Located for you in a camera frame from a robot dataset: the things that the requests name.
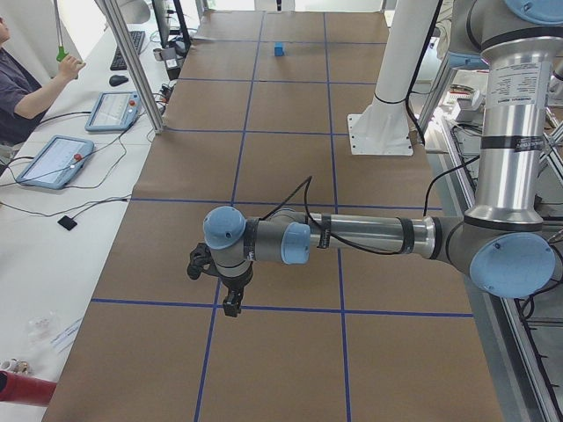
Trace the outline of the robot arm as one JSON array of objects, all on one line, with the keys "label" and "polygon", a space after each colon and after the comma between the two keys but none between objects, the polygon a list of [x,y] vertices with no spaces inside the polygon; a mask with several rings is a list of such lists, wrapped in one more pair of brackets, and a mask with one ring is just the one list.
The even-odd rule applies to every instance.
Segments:
[{"label": "robot arm", "polygon": [[204,219],[188,276],[216,276],[228,289],[223,311],[229,317],[241,311],[254,262],[304,264],[312,248],[416,253],[455,267],[491,295],[533,295],[556,265],[540,235],[534,196],[552,63],[561,49],[559,1],[456,1],[450,62],[478,59],[489,68],[473,206],[461,217],[419,220],[300,213],[284,205],[247,218],[218,207]]}]

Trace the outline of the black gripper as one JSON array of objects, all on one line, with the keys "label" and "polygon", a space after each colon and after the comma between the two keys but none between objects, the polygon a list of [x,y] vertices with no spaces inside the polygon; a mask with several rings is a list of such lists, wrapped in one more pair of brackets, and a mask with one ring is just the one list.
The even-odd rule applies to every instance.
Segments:
[{"label": "black gripper", "polygon": [[221,275],[219,280],[227,287],[228,293],[223,300],[223,312],[227,317],[238,317],[241,313],[241,299],[244,297],[245,287],[252,281],[253,269],[247,268],[235,277]]}]

